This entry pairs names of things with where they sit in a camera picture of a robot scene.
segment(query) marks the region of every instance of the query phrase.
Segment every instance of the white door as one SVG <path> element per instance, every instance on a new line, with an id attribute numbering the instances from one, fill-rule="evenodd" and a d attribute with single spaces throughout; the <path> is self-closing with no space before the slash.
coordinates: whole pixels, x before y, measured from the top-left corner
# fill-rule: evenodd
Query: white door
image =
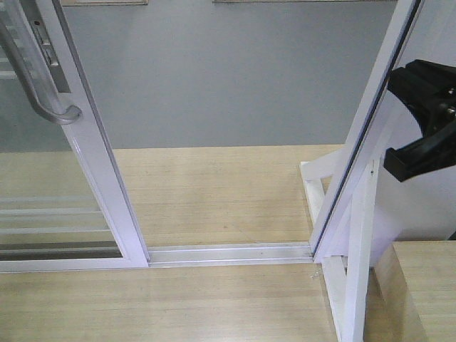
<path id="1" fill-rule="evenodd" d="M 0 272 L 147 267 L 59 1 L 0 1 L 0 46 Z"/>

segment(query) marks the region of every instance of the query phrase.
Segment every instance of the door frame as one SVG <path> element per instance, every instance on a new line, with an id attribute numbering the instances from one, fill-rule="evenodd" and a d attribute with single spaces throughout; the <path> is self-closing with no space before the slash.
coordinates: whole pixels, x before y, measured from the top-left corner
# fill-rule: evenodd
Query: door frame
<path id="1" fill-rule="evenodd" d="M 24 22 L 28 34 L 32 37 L 29 25 L 25 25 L 27 21 L 19 1 L 4 0 L 4 2 L 15 12 L 17 19 Z M 36 0 L 36 5 L 46 22 L 48 35 L 71 89 L 71 93 L 58 93 L 42 60 L 43 67 L 46 69 L 41 72 L 45 75 L 42 81 L 47 83 L 47 88 L 52 89 L 47 96 L 48 101 L 57 111 L 63 110 L 65 105 L 70 104 L 82 110 L 81 118 L 62 128 L 123 257 L 0 261 L 0 273 L 148 267 L 150 257 L 147 247 L 140 233 L 61 4 L 58 0 Z M 37 51 L 38 47 L 34 39 L 28 38 L 25 41 L 26 45 L 29 45 L 25 47 L 27 50 Z"/>

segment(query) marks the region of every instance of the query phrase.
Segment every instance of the glass panel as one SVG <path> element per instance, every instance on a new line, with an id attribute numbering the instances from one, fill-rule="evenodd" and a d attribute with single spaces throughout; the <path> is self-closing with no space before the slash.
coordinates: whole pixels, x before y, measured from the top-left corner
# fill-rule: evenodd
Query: glass panel
<path id="1" fill-rule="evenodd" d="M 5 11 L 0 19 L 32 69 Z M 3 49 L 0 103 L 0 260 L 121 257 L 62 128 L 33 111 Z"/>

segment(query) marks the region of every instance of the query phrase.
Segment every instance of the white aluminum frame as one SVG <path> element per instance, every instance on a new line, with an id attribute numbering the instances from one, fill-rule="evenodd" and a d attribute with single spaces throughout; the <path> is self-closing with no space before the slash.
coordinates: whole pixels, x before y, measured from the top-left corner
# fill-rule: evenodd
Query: white aluminum frame
<path id="1" fill-rule="evenodd" d="M 46 21 L 48 34 L 66 75 L 71 93 L 58 93 L 46 69 L 40 76 L 54 110 L 63 110 L 70 104 L 83 112 L 82 118 L 63 131 L 78 158 L 78 161 L 93 190 L 93 194 L 105 215 L 122 253 L 122 258 L 64 259 L 43 261 L 0 261 L 1 272 L 57 271 L 73 269 L 110 269 L 148 267 L 149 254 L 138 229 L 133 209 L 120 177 L 110 144 L 100 121 L 95 102 L 88 87 L 81 62 L 76 53 L 69 29 L 57 0 L 37 0 L 41 15 Z M 6 9 L 15 15 L 15 20 L 26 23 L 26 18 L 17 0 L 4 0 Z M 23 25 L 32 37 L 29 25 Z M 42 58 L 33 39 L 22 37 L 33 58 Z"/>
<path id="2" fill-rule="evenodd" d="M 398 62 L 421 4 L 420 0 L 399 0 L 396 5 L 338 160 L 340 167 L 334 170 L 328 192 L 313 227 L 309 243 L 315 262 L 321 262 L 324 257 L 331 255 L 334 235 L 341 227 L 341 221 L 361 175 L 370 160 L 380 157 L 380 155 L 375 156 L 373 152 L 379 150 L 376 147 L 386 133 L 384 128 L 390 121 L 391 115 L 390 113 L 376 115 L 376 111 L 385 95 L 388 73 Z"/>
<path id="3" fill-rule="evenodd" d="M 427 37 L 424 42 L 415 39 L 404 51 L 403 47 L 422 7 L 426 10 L 427 19 L 432 19 L 432 25 L 425 27 Z M 448 32 L 452 34 L 456 28 L 455 14 L 456 3 L 453 1 L 400 0 L 338 160 L 341 166 L 332 170 L 332 167 L 328 167 L 331 163 L 323 162 L 325 158 L 331 159 L 331 156 L 301 165 L 304 186 L 307 187 L 306 181 L 316 183 L 328 172 L 333 172 L 331 185 L 323 201 L 315 201 L 312 194 L 309 199 L 309 205 L 314 206 L 313 210 L 317 213 L 310 245 L 314 261 L 321 262 L 323 266 L 338 341 L 361 342 L 363 338 L 380 157 L 397 117 L 405 111 L 393 96 L 383 98 L 386 77 L 399 63 L 406 64 L 416 58 L 454 63 L 456 45 L 452 45 L 451 51 L 448 48 L 451 44 L 446 42 Z M 337 245 L 347 235 L 348 251 L 341 252 Z M 346 275 L 342 255 L 348 256 Z"/>

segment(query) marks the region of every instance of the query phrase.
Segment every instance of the wooden block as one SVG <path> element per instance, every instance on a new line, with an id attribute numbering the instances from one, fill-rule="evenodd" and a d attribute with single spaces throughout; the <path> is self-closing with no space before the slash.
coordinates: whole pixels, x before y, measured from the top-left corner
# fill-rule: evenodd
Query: wooden block
<path id="1" fill-rule="evenodd" d="M 456 242 L 395 242 L 375 273 L 396 341 L 453 341 Z"/>

